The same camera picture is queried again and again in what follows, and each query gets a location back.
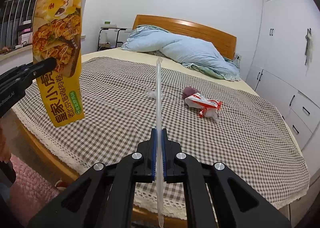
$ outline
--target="light blue comforter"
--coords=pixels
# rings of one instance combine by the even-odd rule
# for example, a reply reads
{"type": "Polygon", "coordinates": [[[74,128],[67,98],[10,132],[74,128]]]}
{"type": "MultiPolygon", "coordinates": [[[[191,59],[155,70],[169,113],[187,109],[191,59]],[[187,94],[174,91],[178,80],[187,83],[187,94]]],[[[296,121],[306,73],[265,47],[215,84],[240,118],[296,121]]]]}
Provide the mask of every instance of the light blue comforter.
{"type": "Polygon", "coordinates": [[[225,61],[212,43],[172,34],[156,26],[139,26],[132,31],[121,49],[152,52],[209,76],[229,81],[241,80],[239,68],[232,61],[225,61]]]}

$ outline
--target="pink rug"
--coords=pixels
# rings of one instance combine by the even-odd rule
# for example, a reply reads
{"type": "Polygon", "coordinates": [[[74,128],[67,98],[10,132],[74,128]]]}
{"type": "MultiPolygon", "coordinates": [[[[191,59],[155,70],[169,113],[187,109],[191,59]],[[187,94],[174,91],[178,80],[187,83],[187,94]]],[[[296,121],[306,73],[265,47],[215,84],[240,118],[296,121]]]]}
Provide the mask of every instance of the pink rug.
{"type": "Polygon", "coordinates": [[[16,156],[12,155],[11,162],[17,178],[10,188],[8,206],[20,223],[26,226],[59,191],[16,156]]]}

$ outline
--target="drawer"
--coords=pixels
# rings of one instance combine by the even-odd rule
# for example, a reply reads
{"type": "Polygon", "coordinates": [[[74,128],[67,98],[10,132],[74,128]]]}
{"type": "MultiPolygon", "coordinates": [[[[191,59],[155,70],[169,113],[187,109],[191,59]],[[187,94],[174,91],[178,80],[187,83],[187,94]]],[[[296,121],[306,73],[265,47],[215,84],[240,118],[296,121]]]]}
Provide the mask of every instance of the drawer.
{"type": "Polygon", "coordinates": [[[298,142],[299,148],[302,150],[310,139],[312,132],[293,110],[290,110],[285,122],[288,124],[291,132],[298,142]]]}
{"type": "Polygon", "coordinates": [[[299,92],[293,99],[292,110],[313,133],[320,121],[320,108],[299,92]]]}

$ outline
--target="metal railing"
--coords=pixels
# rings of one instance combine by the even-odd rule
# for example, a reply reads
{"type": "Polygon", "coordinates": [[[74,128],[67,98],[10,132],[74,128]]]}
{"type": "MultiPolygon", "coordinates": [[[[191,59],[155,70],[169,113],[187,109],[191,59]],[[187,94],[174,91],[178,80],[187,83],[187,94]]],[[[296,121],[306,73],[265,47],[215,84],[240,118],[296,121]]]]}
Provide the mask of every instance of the metal railing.
{"type": "Polygon", "coordinates": [[[6,0],[0,8],[0,49],[4,46],[17,45],[18,26],[23,21],[32,20],[36,0],[6,0]]]}

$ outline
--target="cartoon tiger face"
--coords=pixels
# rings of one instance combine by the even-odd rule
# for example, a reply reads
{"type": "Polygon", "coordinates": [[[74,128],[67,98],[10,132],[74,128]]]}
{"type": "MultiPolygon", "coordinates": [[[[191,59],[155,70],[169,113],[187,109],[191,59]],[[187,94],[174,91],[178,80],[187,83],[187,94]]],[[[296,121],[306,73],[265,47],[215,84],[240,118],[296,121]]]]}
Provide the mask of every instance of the cartoon tiger face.
{"type": "Polygon", "coordinates": [[[47,0],[45,20],[63,19],[74,13],[73,0],[47,0]]]}

